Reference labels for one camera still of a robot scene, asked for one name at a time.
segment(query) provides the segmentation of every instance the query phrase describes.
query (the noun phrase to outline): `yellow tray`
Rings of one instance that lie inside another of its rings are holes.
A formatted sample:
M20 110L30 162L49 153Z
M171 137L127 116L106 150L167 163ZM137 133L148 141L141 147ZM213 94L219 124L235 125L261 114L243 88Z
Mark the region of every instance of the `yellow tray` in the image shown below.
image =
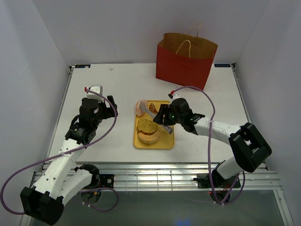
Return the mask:
M157 111L160 109L161 104L167 104L167 105L169 104L169 101L167 101L167 100L148 100L147 102L148 102L147 108L149 108L150 104L153 103L155 105ZM152 121L152 118L147 113L144 113L144 115L142 117L138 117L135 115L133 144L136 148L172 149L174 147L174 132L172 134L169 134L161 126L158 126L158 131L160 133L160 139L156 143L151 144L151 145L146 145L145 143L141 142L138 138L137 131L136 131L136 127L137 127L139 119L148 119L148 120Z

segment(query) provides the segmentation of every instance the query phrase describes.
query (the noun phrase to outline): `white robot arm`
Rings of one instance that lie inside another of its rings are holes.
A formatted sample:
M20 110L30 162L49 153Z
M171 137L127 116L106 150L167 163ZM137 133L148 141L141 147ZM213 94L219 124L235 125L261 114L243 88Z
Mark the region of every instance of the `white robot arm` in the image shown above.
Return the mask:
M160 106L158 114L153 119L154 122L165 126L179 123L189 133L209 136L211 122L209 118L193 113L187 101L176 93L171 92L169 98L170 104ZM216 187L228 184L228 179L240 172L254 172L272 153L257 128L248 122L243 126L236 126L213 121L211 136L230 145L234 154L234 157L221 162L212 171ZM210 187L208 177L198 182Z
M102 95L101 85L92 85L88 89ZM117 110L113 97L107 98ZM75 169L76 173L66 180L68 172L85 148L72 153L66 152L89 144L95 137L102 120L111 117L114 117L113 108L107 107L98 95L87 92L87 98L82 99L79 115L74 117L65 135L59 151L62 156L51 162L45 173L31 188L25 187L22 190L20 196L25 214L53 225L63 213L64 205L74 195L86 186L89 188L98 186L99 169L90 164Z

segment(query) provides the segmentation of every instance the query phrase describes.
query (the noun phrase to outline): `paper bag handle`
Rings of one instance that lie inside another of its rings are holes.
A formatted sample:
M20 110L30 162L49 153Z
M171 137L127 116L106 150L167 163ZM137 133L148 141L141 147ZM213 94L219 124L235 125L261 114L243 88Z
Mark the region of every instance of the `paper bag handle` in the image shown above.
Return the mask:
M189 42L189 58L190 58L191 42L189 40L185 40L184 42L186 42L186 41ZM180 47L176 51L176 54L178 53L178 51L180 50L180 48L182 47L182 45L184 44L184 42L182 42L182 44L180 45Z
M201 23L201 22L197 23L196 25L193 25L190 29L188 29L188 31L190 31L192 28L196 27L197 25L198 25L197 37L198 37L198 32L199 32L199 30L200 30L200 28L201 28L201 26L202 26L202 23Z

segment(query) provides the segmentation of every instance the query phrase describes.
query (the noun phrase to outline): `white table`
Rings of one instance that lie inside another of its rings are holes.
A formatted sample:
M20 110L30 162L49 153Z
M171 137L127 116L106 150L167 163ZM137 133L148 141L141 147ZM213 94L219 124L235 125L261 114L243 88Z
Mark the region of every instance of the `white table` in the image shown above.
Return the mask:
M89 147L78 162L125 162L125 163L196 163L207 162L207 137L187 133L180 125L175 126L175 145L171 150L143 150L133 146L135 104L140 99L168 100L167 94L179 87L155 78L155 64L105 64L90 68L75 68L63 104L61 116L50 155L58 153L71 120L79 113L81 99L86 97L85 86L101 84L104 96L113 95L118 106L118 119L112 132L102 141ZM216 121L243 125L247 122L245 109L231 68L212 66L205 90L216 107ZM182 89L194 113L211 116L212 107L200 92ZM104 120L97 129L100 137L112 124ZM213 140L212 162L221 162L233 156L226 144Z

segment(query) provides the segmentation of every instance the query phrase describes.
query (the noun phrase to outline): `white wall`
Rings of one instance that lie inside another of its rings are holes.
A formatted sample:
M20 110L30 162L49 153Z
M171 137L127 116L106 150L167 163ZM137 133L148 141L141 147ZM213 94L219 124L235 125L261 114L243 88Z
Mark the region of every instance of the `white wall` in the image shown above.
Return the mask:
M13 172L45 157L68 67L31 0L0 1L0 185ZM9 183L5 201L22 211L20 192L33 169ZM0 225L21 217L0 205Z
M198 22L219 45L215 62L234 63L268 1L33 0L68 65L153 63L164 33Z
M237 63L252 122L272 147L296 226L300 215L301 1L271 0Z

